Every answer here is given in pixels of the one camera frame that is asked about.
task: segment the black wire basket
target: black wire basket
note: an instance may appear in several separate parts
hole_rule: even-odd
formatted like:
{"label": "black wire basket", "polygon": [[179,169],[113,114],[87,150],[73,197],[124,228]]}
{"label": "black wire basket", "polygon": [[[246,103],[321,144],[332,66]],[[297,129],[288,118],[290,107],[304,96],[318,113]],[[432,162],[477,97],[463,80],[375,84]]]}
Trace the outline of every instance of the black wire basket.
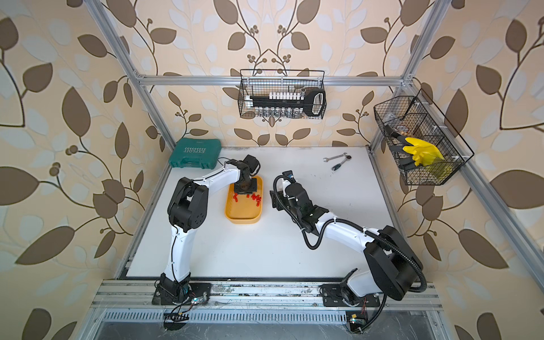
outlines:
{"label": "black wire basket", "polygon": [[315,70],[240,70],[240,117],[323,119],[324,77]]}
{"label": "black wire basket", "polygon": [[[432,118],[424,104],[433,103],[426,102],[426,98],[420,90],[416,96],[397,96],[374,106],[374,116],[378,127],[391,149],[400,175],[407,186],[440,186],[474,156],[474,151],[469,144],[438,106],[436,108],[444,116],[444,121],[436,122]],[[427,166],[410,164],[411,154],[394,151],[404,144],[391,135],[391,129],[401,136],[422,139],[435,145],[444,159],[439,159]],[[464,143],[466,150],[455,147],[446,137],[444,129],[450,130],[453,136],[460,137],[459,142]]]}

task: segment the leaf pattern wallpaper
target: leaf pattern wallpaper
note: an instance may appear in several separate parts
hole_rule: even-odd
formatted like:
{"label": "leaf pattern wallpaper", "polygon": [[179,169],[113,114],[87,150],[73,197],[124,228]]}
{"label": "leaf pattern wallpaper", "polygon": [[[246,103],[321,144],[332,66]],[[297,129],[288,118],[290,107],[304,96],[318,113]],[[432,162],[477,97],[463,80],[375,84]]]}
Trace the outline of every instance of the leaf pattern wallpaper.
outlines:
{"label": "leaf pattern wallpaper", "polygon": [[0,32],[2,335],[69,339],[169,150],[81,1],[2,1]]}
{"label": "leaf pattern wallpaper", "polygon": [[102,1],[138,72],[183,76],[305,68],[330,76],[399,76],[433,5],[429,0],[134,2]]}
{"label": "leaf pattern wallpaper", "polygon": [[[452,1],[415,78],[541,249],[543,15],[538,1]],[[385,144],[376,155],[458,338],[540,338],[544,296],[461,174],[409,187]]]}

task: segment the aluminum frame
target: aluminum frame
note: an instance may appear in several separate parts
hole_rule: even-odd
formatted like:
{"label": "aluminum frame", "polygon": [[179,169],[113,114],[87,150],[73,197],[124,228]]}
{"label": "aluminum frame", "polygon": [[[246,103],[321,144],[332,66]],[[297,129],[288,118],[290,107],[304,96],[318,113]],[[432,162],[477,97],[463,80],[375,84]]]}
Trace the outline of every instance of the aluminum frame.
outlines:
{"label": "aluminum frame", "polygon": [[173,150],[176,146],[176,142],[174,141],[172,135],[170,134],[170,130],[168,129],[168,126],[164,122],[159,110],[155,106],[155,103],[153,102],[153,99],[151,98],[151,94],[147,92],[145,87],[140,84],[139,80],[136,78],[136,68],[132,64],[132,61],[130,59],[130,56],[126,53],[125,48],[123,47],[123,43],[121,42],[121,39],[117,35],[117,32],[112,27],[111,22],[108,19],[108,16],[106,15],[106,12],[104,10],[104,7],[102,6],[102,3],[100,0],[84,0],[85,4],[87,5],[87,9],[89,10],[89,13],[91,17],[95,20],[98,28],[104,34],[104,37],[110,47],[112,48],[113,54],[117,57],[117,60],[121,67],[123,68],[123,71],[127,75],[128,80],[132,84],[132,87],[144,103],[144,107],[146,108],[147,112],[150,115],[151,120],[155,123],[157,126],[157,129],[161,133],[162,137],[164,137],[164,141],[166,146]]}

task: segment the black cable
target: black cable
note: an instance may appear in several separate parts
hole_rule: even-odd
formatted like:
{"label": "black cable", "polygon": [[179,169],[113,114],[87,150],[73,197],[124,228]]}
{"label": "black cable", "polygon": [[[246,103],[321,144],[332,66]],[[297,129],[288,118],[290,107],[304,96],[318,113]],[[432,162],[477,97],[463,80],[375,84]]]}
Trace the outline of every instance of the black cable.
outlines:
{"label": "black cable", "polygon": [[384,309],[385,307],[385,301],[387,301],[387,295],[384,294],[384,297],[381,299],[381,304],[380,304],[380,307],[378,308],[378,310],[376,311],[376,313],[374,313],[374,315],[372,316],[372,318],[363,326],[363,327],[360,327],[359,329],[361,330],[361,333],[370,327],[370,325],[372,325],[372,323],[374,321],[376,321],[376,319],[378,318],[378,316],[380,315],[381,311]]}
{"label": "black cable", "polygon": [[174,242],[172,242],[172,249],[170,250],[170,259],[172,260],[172,276],[174,277],[174,281],[178,282],[176,279],[176,274],[174,274],[174,244],[176,244],[177,236],[174,237]]}

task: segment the wire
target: wire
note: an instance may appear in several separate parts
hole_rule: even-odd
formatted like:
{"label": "wire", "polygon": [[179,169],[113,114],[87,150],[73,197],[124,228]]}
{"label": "wire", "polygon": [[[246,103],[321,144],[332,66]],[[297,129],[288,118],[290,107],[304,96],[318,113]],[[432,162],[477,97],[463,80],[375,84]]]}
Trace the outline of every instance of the wire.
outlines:
{"label": "wire", "polygon": [[174,281],[178,282],[176,279],[176,274],[174,273],[174,244],[176,244],[177,236],[174,237],[174,242],[172,242],[172,249],[170,250],[170,259],[172,260],[172,276],[174,277]]}
{"label": "wire", "polygon": [[219,164],[221,164],[222,166],[225,166],[225,163],[221,163],[221,161],[220,161],[220,159],[222,159],[222,158],[228,159],[228,160],[231,160],[231,159],[232,159],[232,158],[227,158],[227,157],[219,157],[219,158],[217,159],[217,161],[218,161]]}

